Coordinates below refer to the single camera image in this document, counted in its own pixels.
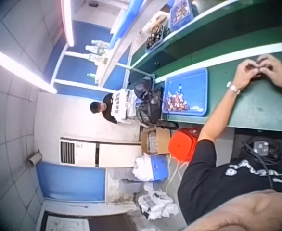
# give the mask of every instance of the person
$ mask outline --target person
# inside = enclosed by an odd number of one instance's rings
[[[178,189],[186,231],[282,231],[282,171],[253,158],[216,166],[215,141],[239,91],[259,74],[282,88],[282,64],[272,55],[238,65],[232,84],[203,126]]]
[[[102,102],[92,102],[90,104],[90,110],[92,113],[101,112],[106,120],[117,124],[116,119],[111,115],[112,102],[112,93],[109,93],[104,97]]]

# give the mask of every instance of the green workbench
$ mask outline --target green workbench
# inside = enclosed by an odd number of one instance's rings
[[[190,62],[186,56],[197,63],[278,42],[282,42],[282,0],[240,0],[192,21],[150,53],[145,53],[145,45],[141,46],[132,56],[131,65],[153,73],[173,66],[174,62],[186,65],[185,62]],[[129,82],[141,77],[142,74],[132,70]]]
[[[282,52],[274,55],[282,62]],[[204,124],[224,95],[227,82],[233,80],[237,65],[242,61],[243,59],[235,60],[207,68],[208,108],[205,116],[164,114],[163,117],[171,121]],[[180,68],[182,68],[181,64],[175,62],[168,67],[167,73]],[[269,80],[254,80],[238,97],[228,126],[282,131],[282,90]]]

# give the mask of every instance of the hand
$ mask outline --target hand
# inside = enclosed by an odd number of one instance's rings
[[[271,81],[282,88],[282,63],[270,54],[263,54],[258,59],[260,72],[267,75]]]
[[[258,64],[250,59],[247,59],[237,66],[237,71],[233,80],[233,85],[237,89],[244,89],[250,80],[259,73]]]

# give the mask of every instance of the blue wall panel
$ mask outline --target blue wall panel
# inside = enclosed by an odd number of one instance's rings
[[[91,45],[91,40],[102,40],[109,42],[112,37],[112,35],[110,34],[110,29],[94,24],[74,21],[73,29],[75,36],[75,46],[68,48],[67,51],[77,52],[81,54],[89,53],[89,51],[85,50],[85,47],[87,45]],[[119,61],[120,63],[127,63],[129,51],[130,47],[121,57]],[[93,62],[82,58],[65,56],[56,78],[95,85],[94,80],[92,78],[89,78],[87,74],[95,74],[96,71],[97,66]],[[113,90],[121,89],[123,86],[124,75],[125,69],[123,67],[116,66],[110,74],[104,87]]]
[[[60,201],[105,201],[105,169],[39,162],[38,179],[43,196]]]
[[[85,50],[85,46],[91,45],[91,40],[102,40],[109,42],[112,37],[112,35],[110,34],[110,29],[108,28],[78,21],[73,21],[73,31],[75,45],[74,47],[68,48],[67,51],[73,51],[77,53],[89,53],[89,51]],[[65,44],[66,40],[63,34],[53,48],[44,71],[44,78],[49,83],[51,81],[56,63]],[[120,63],[127,63],[129,51],[130,46],[119,60]],[[96,71],[97,66],[93,62],[72,56],[64,56],[56,78],[90,85],[97,85],[95,84],[94,79],[87,76],[88,73],[95,74]],[[124,75],[125,69],[123,67],[116,66],[115,69],[111,72],[104,87],[113,90],[121,89],[123,86]],[[58,90],[58,94],[82,96],[96,100],[102,100],[106,95],[105,92],[97,90],[88,90],[61,84],[54,84],[54,86]]]

